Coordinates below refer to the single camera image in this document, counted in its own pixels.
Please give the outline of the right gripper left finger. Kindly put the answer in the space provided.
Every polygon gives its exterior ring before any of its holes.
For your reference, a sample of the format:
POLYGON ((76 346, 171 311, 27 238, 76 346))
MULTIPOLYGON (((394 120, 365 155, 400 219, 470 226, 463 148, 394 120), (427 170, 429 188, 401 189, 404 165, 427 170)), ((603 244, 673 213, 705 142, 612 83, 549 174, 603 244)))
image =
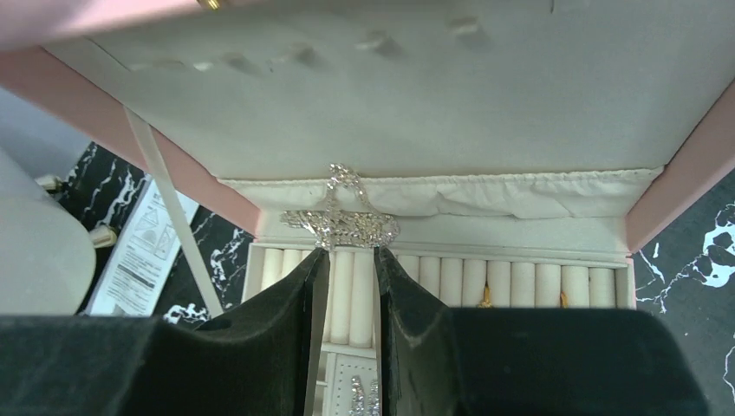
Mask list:
POLYGON ((195 329, 160 318, 1 320, 4 415, 309 415, 328 252, 195 329))

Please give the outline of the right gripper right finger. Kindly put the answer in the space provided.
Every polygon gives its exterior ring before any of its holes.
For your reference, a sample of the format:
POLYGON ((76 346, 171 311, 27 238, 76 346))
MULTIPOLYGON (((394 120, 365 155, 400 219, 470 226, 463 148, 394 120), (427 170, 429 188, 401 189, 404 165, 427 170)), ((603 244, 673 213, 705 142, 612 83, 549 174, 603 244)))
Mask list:
POLYGON ((706 415, 667 328, 631 309, 452 308, 386 248, 380 291, 385 415, 706 415))

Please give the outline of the pink jewelry box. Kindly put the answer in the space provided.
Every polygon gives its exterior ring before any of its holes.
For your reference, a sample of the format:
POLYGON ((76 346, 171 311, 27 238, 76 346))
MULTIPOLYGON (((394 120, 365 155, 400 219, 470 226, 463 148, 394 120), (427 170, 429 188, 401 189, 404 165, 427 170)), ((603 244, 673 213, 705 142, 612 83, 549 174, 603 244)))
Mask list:
POLYGON ((328 252, 309 415, 380 391, 378 248, 452 308, 637 310, 733 78, 731 1, 1 4, 2 86, 152 174, 208 321, 328 252))

